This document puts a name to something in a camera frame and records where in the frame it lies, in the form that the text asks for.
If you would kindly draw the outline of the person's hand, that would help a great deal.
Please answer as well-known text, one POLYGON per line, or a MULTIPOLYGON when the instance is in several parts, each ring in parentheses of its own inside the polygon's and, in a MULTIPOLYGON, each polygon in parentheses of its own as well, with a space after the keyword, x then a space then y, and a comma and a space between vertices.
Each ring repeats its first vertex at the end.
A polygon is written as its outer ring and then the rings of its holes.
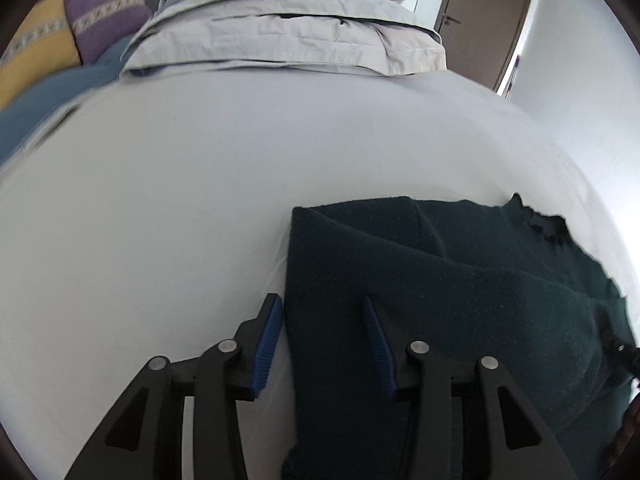
POLYGON ((640 400, 635 396, 623 416, 623 423, 605 456, 604 480, 636 480, 640 476, 640 400))

